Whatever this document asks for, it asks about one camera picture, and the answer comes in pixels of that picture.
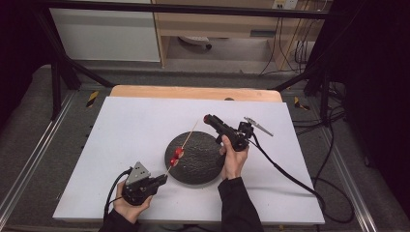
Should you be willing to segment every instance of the dark textured disc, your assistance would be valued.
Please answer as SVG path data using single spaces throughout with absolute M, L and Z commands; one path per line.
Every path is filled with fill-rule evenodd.
M 169 143 L 165 152 L 166 169 L 170 166 L 169 162 L 174 156 L 175 149 L 184 144 L 189 134 L 180 134 Z M 216 162 L 220 157 L 220 145 L 215 142 L 212 135 L 194 131 L 185 144 L 184 151 L 178 164 L 169 171 L 175 179 L 188 185 L 202 185 L 219 176 L 221 168 Z

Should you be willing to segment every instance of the hand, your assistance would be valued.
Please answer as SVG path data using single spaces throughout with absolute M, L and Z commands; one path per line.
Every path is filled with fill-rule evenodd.
M 121 197 L 121 193 L 123 191 L 124 183 L 120 182 L 117 185 L 117 194 L 115 198 Z M 127 221 L 129 221 L 132 224 L 135 224 L 136 221 L 138 220 L 139 215 L 146 209 L 150 207 L 151 199 L 153 196 L 149 196 L 144 203 L 140 206 L 133 206 L 129 204 L 124 198 L 120 198 L 116 201 L 114 201 L 114 209 L 118 214 L 123 216 Z
M 222 179 L 234 179 L 241 176 L 242 167 L 248 158 L 249 146 L 242 152 L 235 152 L 232 144 L 226 135 L 222 136 L 223 146 L 220 148 L 220 154 L 226 153 L 225 165 L 222 168 Z

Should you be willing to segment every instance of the white tabletop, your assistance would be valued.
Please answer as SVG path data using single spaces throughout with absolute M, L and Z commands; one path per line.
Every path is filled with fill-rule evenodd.
M 258 122 L 275 135 L 255 129 L 262 148 L 274 162 L 312 188 L 285 103 L 108 97 L 53 217 L 101 220 L 108 192 L 121 172 L 140 161 L 152 177 L 165 173 L 163 156 L 169 142 L 190 131 L 198 120 L 196 131 L 218 136 L 202 122 L 206 114 L 217 115 L 232 128 L 245 116 Z M 251 144 L 242 177 L 263 224 L 324 223 L 316 198 L 280 174 Z M 217 177 L 203 186 L 188 186 L 169 176 L 139 220 L 218 222 L 219 183 Z

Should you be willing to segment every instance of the wooden desk edge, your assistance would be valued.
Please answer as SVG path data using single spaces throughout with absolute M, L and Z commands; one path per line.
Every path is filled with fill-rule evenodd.
M 278 91 L 255 90 L 247 88 L 200 88 L 177 86 L 117 85 L 112 88 L 110 97 L 197 99 L 251 102 L 282 102 Z

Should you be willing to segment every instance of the black sleeve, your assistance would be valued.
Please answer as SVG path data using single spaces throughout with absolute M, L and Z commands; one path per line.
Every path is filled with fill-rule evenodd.
M 263 232 L 262 223 L 241 177 L 218 186 L 222 200 L 222 232 Z
M 123 216 L 112 210 L 103 222 L 99 232 L 136 232 L 138 231 L 139 223 L 132 224 Z

